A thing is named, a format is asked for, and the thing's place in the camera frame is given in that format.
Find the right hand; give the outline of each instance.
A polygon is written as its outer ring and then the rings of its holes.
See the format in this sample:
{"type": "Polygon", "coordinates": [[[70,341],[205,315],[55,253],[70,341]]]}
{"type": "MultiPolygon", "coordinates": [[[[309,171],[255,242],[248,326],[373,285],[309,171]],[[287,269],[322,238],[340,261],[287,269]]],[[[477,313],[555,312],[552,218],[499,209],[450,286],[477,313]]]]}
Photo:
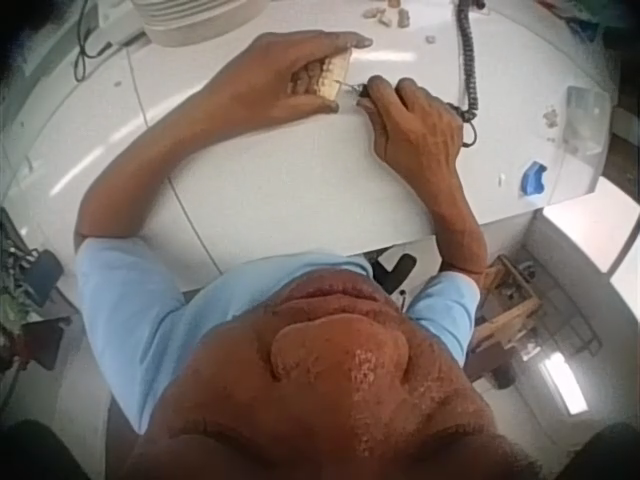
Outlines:
{"type": "Polygon", "coordinates": [[[359,99],[357,105],[373,126],[376,155],[423,202],[459,185],[455,164],[462,147],[462,120],[453,110],[410,78],[401,79],[394,90],[376,75],[367,89],[370,98],[359,99]]]}

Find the blue object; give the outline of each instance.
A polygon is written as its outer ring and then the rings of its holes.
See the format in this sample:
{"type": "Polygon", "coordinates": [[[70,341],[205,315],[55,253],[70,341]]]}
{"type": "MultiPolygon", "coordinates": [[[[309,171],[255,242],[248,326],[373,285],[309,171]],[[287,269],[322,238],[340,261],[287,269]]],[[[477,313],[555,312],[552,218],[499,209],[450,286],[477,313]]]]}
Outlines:
{"type": "MultiPolygon", "coordinates": [[[[140,239],[84,241],[77,255],[87,338],[122,411],[138,433],[158,398],[211,328],[269,298],[291,280],[322,268],[371,278],[362,257],[311,252],[265,258],[235,267],[186,303],[171,273],[140,239]]],[[[432,277],[407,316],[437,337],[462,365],[480,292],[467,276],[432,277]]]]}
{"type": "Polygon", "coordinates": [[[542,174],[548,170],[547,167],[540,162],[533,162],[525,170],[522,175],[522,183],[520,189],[526,197],[531,195],[540,195],[544,192],[544,183],[542,183],[542,174]]]}

